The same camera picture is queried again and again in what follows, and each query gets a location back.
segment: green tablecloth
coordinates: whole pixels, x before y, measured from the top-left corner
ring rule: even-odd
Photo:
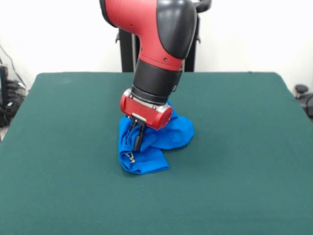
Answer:
[[[274,73],[184,74],[170,170],[117,158],[130,73],[38,76],[0,146],[0,235],[313,234],[313,125]]]

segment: black cable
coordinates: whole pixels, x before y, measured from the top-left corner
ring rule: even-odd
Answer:
[[[3,49],[3,47],[1,46],[1,44],[0,44],[0,48],[1,48],[1,50],[3,51],[3,53],[10,59],[11,65],[12,65],[12,69],[13,69],[14,73],[16,74],[16,76],[19,78],[19,80],[22,82],[22,84],[23,84],[25,87],[27,87],[26,84],[24,83],[23,79],[22,79],[22,78],[19,76],[19,74],[16,72],[12,58],[6,53],[6,51]]]

